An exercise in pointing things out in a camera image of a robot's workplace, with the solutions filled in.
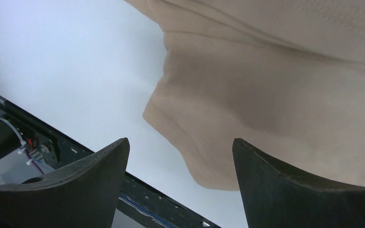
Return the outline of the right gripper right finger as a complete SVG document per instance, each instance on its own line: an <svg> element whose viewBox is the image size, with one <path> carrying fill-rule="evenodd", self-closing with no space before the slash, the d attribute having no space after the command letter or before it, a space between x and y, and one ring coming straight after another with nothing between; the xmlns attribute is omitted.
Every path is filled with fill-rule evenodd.
<svg viewBox="0 0 365 228"><path fill-rule="evenodd" d="M365 228L365 187L316 176L241 138L232 154L250 228Z"/></svg>

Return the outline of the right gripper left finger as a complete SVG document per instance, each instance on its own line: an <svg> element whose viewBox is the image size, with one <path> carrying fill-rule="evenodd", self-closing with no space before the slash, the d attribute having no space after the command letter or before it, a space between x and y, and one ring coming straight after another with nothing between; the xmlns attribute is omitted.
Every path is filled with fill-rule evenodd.
<svg viewBox="0 0 365 228"><path fill-rule="evenodd" d="M21 184L0 185L0 228L109 228L130 144L119 139Z"/></svg>

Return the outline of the beige t shirt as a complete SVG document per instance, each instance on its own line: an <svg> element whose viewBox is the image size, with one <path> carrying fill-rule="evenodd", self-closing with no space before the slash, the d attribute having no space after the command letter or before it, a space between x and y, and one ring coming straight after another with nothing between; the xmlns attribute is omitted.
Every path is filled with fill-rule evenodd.
<svg viewBox="0 0 365 228"><path fill-rule="evenodd" d="M193 179L238 190L232 143L365 186L365 0L131 0L167 51L143 118Z"/></svg>

